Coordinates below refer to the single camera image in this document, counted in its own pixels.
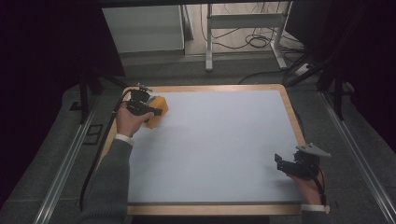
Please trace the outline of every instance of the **person's left hand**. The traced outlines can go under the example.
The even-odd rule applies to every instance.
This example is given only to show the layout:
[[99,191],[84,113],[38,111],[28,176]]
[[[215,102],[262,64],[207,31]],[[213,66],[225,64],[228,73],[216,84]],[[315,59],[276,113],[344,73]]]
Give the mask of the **person's left hand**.
[[132,137],[140,129],[142,123],[152,117],[154,117],[152,112],[136,116],[126,108],[126,102],[122,102],[116,116],[117,133]]

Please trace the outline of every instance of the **table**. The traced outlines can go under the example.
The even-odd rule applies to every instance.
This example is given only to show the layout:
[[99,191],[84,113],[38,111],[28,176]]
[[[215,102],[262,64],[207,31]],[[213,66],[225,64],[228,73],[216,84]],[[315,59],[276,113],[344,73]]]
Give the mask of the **table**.
[[[155,92],[192,92],[192,91],[279,91],[287,115],[290,120],[292,131],[294,132],[298,145],[304,145],[304,138],[300,130],[298,121],[294,115],[289,97],[281,85],[254,85],[254,86],[170,86],[153,87]],[[106,155],[116,134],[116,123],[114,122],[102,153]],[[182,216],[227,216],[227,215],[298,215],[300,214],[299,203],[245,203],[245,204],[145,204],[128,206],[129,215],[182,215]]]

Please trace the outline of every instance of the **metal leg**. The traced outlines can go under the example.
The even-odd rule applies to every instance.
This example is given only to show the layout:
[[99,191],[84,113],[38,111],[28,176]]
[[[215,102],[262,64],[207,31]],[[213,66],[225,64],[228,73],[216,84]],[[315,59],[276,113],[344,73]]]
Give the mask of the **metal leg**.
[[280,69],[288,68],[286,66],[285,60],[283,59],[282,54],[280,53],[279,42],[280,42],[280,38],[282,37],[283,30],[285,29],[286,20],[288,19],[288,16],[289,16],[290,4],[291,4],[291,2],[288,2],[285,10],[282,12],[282,18],[280,19],[280,23],[279,23],[279,26],[276,31],[275,40],[271,41],[271,48],[275,54],[275,57],[276,57],[277,63],[279,64]]
[[206,71],[213,70],[213,55],[212,55],[212,5],[207,4],[207,41],[206,41]]

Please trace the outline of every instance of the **gray floor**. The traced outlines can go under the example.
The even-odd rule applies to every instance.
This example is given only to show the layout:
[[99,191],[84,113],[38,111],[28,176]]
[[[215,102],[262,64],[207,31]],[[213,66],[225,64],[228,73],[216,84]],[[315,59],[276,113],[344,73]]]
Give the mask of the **gray floor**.
[[[146,60],[122,58],[127,77],[122,77],[121,80],[130,85],[140,82],[147,86],[229,85],[237,84],[241,78],[250,74],[278,69],[276,60],[270,53],[216,55],[215,69],[212,73],[205,72],[203,56],[148,57],[152,59],[151,63],[148,63],[147,58]],[[326,189],[328,202],[332,208],[329,214],[331,221],[360,224],[388,223],[342,135],[331,119],[326,105],[316,91],[317,78],[311,77],[295,87],[287,88],[287,91],[295,112],[301,118],[305,141],[315,143],[333,155],[331,159],[323,159],[321,163],[327,176]],[[282,79],[282,73],[267,73],[248,78],[243,84],[281,83]],[[98,108],[95,110],[91,125],[106,126],[122,89],[104,79],[101,81],[106,89],[102,95],[97,96]],[[78,111],[69,110],[73,102],[78,100],[77,87],[64,94],[63,107],[58,118],[29,169],[4,204],[0,212],[0,223],[34,222],[65,153],[78,131],[80,114]],[[356,111],[347,96],[344,97],[343,112],[345,123],[364,157],[391,200],[395,202],[396,178],[392,171],[396,168],[396,155]],[[84,142],[92,143],[94,140],[94,137],[86,136]],[[79,192],[96,149],[97,146],[89,145],[83,145],[79,149],[49,223],[76,222]],[[275,224],[300,223],[298,216],[270,217],[270,219],[271,223]],[[262,221],[256,219],[254,222],[249,222],[245,219],[240,223],[262,223]]]

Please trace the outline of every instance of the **white board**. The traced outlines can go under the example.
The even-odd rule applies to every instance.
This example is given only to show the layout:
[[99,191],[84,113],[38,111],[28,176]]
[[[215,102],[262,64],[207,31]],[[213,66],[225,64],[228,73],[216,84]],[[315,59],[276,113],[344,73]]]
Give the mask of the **white board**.
[[162,92],[158,127],[134,135],[128,202],[289,203],[301,196],[276,169],[297,140],[279,91]]

